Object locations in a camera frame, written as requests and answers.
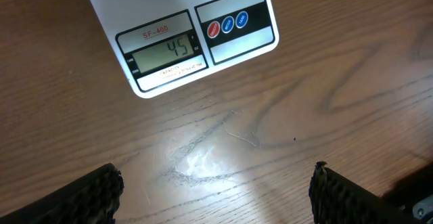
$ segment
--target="table surface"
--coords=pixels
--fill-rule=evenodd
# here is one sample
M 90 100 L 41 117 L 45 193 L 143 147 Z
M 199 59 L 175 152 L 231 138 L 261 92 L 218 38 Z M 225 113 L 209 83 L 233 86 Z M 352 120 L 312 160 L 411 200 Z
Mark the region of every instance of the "table surface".
M 433 0 L 272 1 L 274 51 L 140 99 L 89 0 L 0 0 L 0 215 L 112 162 L 119 223 L 312 223 L 316 161 L 427 165 Z

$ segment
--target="blue button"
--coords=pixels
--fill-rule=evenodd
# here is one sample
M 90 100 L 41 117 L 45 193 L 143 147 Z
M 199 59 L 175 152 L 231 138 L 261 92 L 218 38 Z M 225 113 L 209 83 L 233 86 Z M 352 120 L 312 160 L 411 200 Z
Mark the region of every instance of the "blue button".
M 248 14 L 245 11 L 242 11 L 236 16 L 236 27 L 243 28 L 245 27 L 246 22 L 248 22 Z
M 221 24 L 221 30 L 223 33 L 227 34 L 233 29 L 234 26 L 235 19 L 232 16 L 228 16 L 223 20 L 223 23 Z

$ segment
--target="red button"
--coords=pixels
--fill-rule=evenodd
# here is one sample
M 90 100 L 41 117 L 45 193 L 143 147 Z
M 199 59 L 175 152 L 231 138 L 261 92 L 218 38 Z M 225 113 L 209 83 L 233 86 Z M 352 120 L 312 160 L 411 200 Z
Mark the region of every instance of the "red button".
M 211 22 L 208 27 L 208 36 L 213 39 L 217 37 L 220 31 L 220 25 L 218 21 Z

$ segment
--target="black object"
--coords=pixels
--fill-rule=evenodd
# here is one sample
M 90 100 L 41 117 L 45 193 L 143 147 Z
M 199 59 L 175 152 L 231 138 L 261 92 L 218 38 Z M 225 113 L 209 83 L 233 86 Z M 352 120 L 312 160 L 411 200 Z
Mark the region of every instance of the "black object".
M 113 224 L 123 179 L 106 164 L 61 189 L 0 218 L 0 223 Z
M 310 182 L 309 196 L 316 224 L 421 223 L 325 164 L 316 164 Z
M 424 223 L 433 223 L 433 164 L 396 182 L 382 199 Z

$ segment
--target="scale weighing platform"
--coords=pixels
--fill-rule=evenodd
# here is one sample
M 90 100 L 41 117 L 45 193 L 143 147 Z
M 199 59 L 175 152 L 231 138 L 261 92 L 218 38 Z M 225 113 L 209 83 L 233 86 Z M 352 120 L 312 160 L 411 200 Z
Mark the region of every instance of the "scale weighing platform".
M 274 49 L 271 0 L 91 0 L 133 88 L 151 98 Z

